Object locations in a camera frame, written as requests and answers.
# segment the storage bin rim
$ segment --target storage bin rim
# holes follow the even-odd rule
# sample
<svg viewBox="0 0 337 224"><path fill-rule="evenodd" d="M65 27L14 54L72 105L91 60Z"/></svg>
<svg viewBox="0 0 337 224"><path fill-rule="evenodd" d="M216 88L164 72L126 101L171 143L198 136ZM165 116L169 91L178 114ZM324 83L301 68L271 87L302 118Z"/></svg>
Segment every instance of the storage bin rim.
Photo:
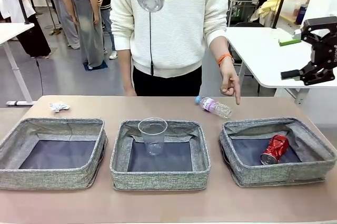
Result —
<svg viewBox="0 0 337 224"><path fill-rule="evenodd" d="M156 172L128 172L128 171L116 171L113 169L113 160L114 160L114 156L115 156L115 153L116 153L116 149L117 149L117 140L118 140L118 137L120 135L120 132L121 132L121 129L123 127L124 124L128 123L128 122L137 122L137 121L142 121L142 120L136 120L136 119L133 119L133 120L124 120L121 122L120 124L120 127L118 129L118 132L117 132L117 135L116 135L116 139L115 139L115 144L114 144L114 148L113 148L113 151L112 151L112 155L111 155L111 159L110 159L110 171L113 173L113 174L116 174L116 175L196 175L196 174L208 174L211 170L211 160L210 160L210 155L209 155L209 150L207 148L207 142L206 142L206 137L205 137L205 134L204 134L204 131L201 127L201 125L196 122L196 121L192 121L192 120L165 120L167 122L167 124L169 122L185 122L185 123L194 123L196 124L196 126L199 127L199 129L201 130L201 134L204 136L204 141L203 141L203 144L204 144L204 147L205 147L205 155L206 155L206 159L207 159L207 168L205 170L202 170L202 171L170 171L170 172L166 172L166 171L156 171Z"/></svg>
<svg viewBox="0 0 337 224"><path fill-rule="evenodd" d="M26 121L29 121L30 119L41 119L41 120L63 120L63 121L75 121L75 120L96 120L97 122L99 121L100 123L102 123L100 132L97 136L97 139L100 139L102 136L102 133L104 131L104 125L105 122L104 120L100 119L100 118L53 118L53 117L28 117L25 119L21 119L13 128L12 130L5 136L4 140L2 140L2 142L0 143L0 150L3 147L3 145L9 140L10 136L12 136L12 134L14 133L14 130L21 124L24 123ZM0 169L0 174L5 174L5 173L11 173L11 172L15 172L15 173L50 173L50 172L76 172L76 171L81 171L86 169L90 163L92 162L93 158L94 158L94 153L97 150L97 146L98 146L98 140L96 140L95 146L93 148L93 151L90 155L90 158L88 160L88 162L81 167L78 168L72 168L72 169Z"/></svg>
<svg viewBox="0 0 337 224"><path fill-rule="evenodd" d="M222 125L222 131L225 135L226 138L229 138L230 137L228 136L226 130L225 130L225 126L228 125L228 124L238 124L238 123L248 123L250 121L260 121L260 122L264 122L264 121L267 121L267 122L271 122L273 120L279 120L279 119L289 119L289 120L295 120L297 121L298 123L300 123L306 130L308 130L310 133L312 132L312 130L304 123L302 122L301 120L299 120L298 118L296 117L272 117L272 118L261 118L261 119L248 119L248 120L237 120L237 121L226 121L223 125ZM260 165L260 166L248 166L248 165L245 165L241 159L239 158L239 156L237 155L236 151L235 151L235 148L232 144L232 141L227 141L228 144L230 145L231 147L231 151L233 152L234 156L235 156L235 159L239 162L239 164L246 168L246 169L269 169L269 168L272 168L272 167L288 167L288 166L291 166L291 167L294 167L294 166L311 166L311 165L317 165L317 164L326 164L326 163L335 163L337 161L337 155L336 153L333 151L333 150L330 150L330 147L327 146L327 144L320 138L318 137L318 139L320 140L320 142L322 143L322 145L324 146L324 148L329 151L329 153L332 155L332 159L330 160L323 160L323 161L315 161L315 162L292 162L292 163L285 163L285 164L275 164L275 165Z"/></svg>

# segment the bracelet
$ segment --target bracelet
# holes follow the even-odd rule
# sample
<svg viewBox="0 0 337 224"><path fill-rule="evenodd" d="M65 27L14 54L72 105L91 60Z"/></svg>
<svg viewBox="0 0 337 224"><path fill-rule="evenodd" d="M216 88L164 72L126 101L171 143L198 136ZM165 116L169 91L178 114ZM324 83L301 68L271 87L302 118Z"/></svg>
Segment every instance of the bracelet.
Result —
<svg viewBox="0 0 337 224"><path fill-rule="evenodd" d="M217 64L220 66L221 63L222 63L222 61L223 61L225 58L227 58L227 57L232 58L232 55L229 54L229 53L223 54L223 55L219 58L219 60L217 61Z"/></svg>

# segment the gray fabric bin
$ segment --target gray fabric bin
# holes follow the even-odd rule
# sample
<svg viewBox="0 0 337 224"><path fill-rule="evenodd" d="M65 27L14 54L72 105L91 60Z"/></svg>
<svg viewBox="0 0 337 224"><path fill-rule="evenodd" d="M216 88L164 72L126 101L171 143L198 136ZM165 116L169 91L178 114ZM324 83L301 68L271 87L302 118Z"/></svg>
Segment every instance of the gray fabric bin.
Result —
<svg viewBox="0 0 337 224"><path fill-rule="evenodd" d="M117 190L201 190L211 169L201 126L167 121L163 153L147 154L139 120L122 122L110 161Z"/></svg>
<svg viewBox="0 0 337 224"><path fill-rule="evenodd" d="M106 142L100 119L24 119L0 144L0 188L87 188Z"/></svg>
<svg viewBox="0 0 337 224"><path fill-rule="evenodd" d="M290 147L276 165L258 164L274 135ZM229 121L220 143L232 177L241 187L300 185L324 181L336 162L334 150L296 118Z"/></svg>

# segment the black pants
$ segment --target black pants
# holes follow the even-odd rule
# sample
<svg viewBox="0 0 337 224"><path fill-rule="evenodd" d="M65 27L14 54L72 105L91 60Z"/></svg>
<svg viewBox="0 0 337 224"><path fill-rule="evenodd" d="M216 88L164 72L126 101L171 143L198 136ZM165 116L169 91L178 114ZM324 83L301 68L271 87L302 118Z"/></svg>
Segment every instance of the black pants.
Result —
<svg viewBox="0 0 337 224"><path fill-rule="evenodd" d="M133 83L138 96L198 96L202 68L183 76L161 78L133 68Z"/></svg>
<svg viewBox="0 0 337 224"><path fill-rule="evenodd" d="M34 23L34 27L17 35L17 39L25 52L31 57L48 56L51 49L35 15L28 17L28 21Z"/></svg>

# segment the crushed can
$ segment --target crushed can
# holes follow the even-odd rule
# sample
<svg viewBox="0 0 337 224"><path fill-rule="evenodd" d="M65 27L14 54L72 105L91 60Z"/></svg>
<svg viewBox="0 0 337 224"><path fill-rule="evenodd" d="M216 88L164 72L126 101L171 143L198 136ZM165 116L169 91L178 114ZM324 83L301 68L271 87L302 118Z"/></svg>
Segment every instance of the crushed can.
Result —
<svg viewBox="0 0 337 224"><path fill-rule="evenodd" d="M279 163L281 156L289 148L288 138L282 135L273 136L265 152L261 155L263 165L275 165Z"/></svg>

